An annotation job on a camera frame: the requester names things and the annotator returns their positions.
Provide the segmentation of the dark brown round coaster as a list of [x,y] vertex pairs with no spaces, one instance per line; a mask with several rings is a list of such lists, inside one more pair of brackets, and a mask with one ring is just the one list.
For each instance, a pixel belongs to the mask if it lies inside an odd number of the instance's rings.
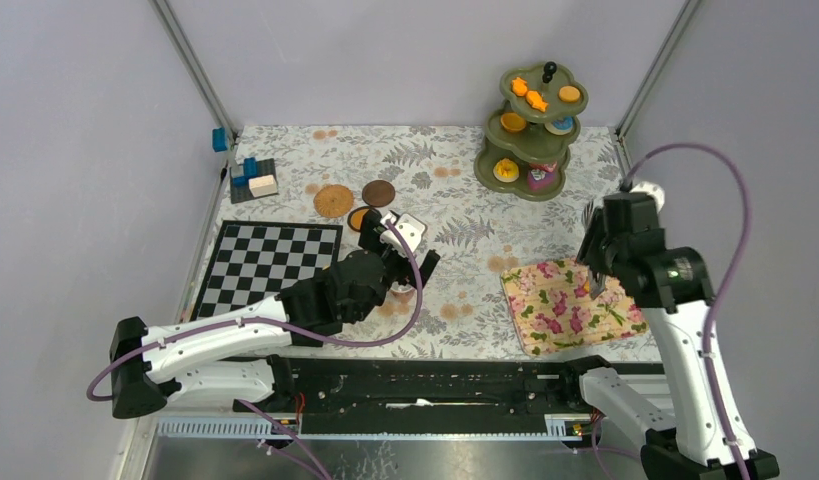
[[396,196],[394,186],[386,180],[367,183],[361,193],[362,200],[369,206],[381,208],[393,202]]

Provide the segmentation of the pink strawberry cake slice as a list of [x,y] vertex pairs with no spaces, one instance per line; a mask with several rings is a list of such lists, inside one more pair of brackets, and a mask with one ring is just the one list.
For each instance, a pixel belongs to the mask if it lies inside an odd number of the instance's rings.
[[556,175],[558,170],[558,164],[550,164],[550,165],[532,165],[531,172],[537,172],[541,178],[551,177]]

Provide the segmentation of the purple candy packet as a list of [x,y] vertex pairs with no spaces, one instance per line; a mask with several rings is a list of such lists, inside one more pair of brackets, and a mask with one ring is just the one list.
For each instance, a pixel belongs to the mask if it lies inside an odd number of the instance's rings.
[[555,182],[554,172],[542,169],[531,169],[527,176],[527,185],[530,191],[538,192],[549,188]]

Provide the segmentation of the yellow frosted donut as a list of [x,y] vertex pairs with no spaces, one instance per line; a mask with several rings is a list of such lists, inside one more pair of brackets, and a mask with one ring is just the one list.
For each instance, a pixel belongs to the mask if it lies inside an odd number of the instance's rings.
[[509,158],[502,158],[496,162],[492,173],[498,181],[512,183],[520,177],[520,167],[515,161]]

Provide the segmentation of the blue frosted donut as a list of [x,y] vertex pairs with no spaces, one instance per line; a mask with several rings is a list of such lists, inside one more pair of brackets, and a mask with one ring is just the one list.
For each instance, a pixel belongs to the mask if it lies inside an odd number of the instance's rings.
[[575,127],[573,117],[563,117],[544,124],[545,129],[556,136],[564,136],[571,133]]

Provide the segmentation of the round orange biscuit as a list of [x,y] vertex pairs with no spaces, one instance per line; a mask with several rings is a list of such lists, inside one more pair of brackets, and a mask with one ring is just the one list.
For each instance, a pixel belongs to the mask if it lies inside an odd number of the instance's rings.
[[558,98],[563,103],[573,104],[582,99],[582,92],[575,86],[566,85],[558,90]]

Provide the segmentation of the small orange cookie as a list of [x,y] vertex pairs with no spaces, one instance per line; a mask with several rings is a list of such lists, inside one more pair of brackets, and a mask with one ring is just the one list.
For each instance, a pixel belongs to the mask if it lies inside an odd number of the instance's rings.
[[539,91],[528,90],[524,95],[524,99],[532,109],[540,111],[542,113],[547,111],[548,102],[544,100],[542,94]]

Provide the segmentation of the orange bear cookie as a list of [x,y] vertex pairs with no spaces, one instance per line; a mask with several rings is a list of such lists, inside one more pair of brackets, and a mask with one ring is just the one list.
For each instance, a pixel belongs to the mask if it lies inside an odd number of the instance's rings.
[[527,81],[521,77],[515,77],[511,80],[510,89],[516,97],[520,98],[525,97],[530,91]]

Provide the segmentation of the metal tongs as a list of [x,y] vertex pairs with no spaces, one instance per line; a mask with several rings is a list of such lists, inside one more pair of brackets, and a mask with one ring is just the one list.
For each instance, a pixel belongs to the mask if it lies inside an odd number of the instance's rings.
[[[581,222],[584,230],[588,231],[594,212],[594,200],[589,200],[583,208]],[[589,283],[589,295],[592,300],[596,300],[605,291],[605,277],[603,274],[587,268],[587,279]]]

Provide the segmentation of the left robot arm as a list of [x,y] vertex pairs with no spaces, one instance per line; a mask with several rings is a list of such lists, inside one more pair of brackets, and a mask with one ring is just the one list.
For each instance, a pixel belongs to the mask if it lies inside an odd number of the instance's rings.
[[423,292],[440,257],[416,251],[427,226],[409,214],[368,212],[358,249],[251,305],[189,324],[119,321],[109,365],[86,391],[116,419],[188,407],[262,402],[281,411],[294,401],[291,370],[275,355],[288,346],[341,344],[347,324],[365,320],[394,285]]

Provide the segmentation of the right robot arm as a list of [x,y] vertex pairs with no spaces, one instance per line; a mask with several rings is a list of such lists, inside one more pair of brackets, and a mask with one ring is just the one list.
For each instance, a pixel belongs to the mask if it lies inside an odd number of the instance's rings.
[[593,279],[612,277],[656,340],[673,411],[662,413],[606,362],[589,357],[558,386],[560,402],[607,416],[639,449],[649,479],[774,479],[776,457],[756,446],[732,397],[712,314],[716,295],[690,247],[669,249],[657,202],[642,192],[594,208],[577,260]]

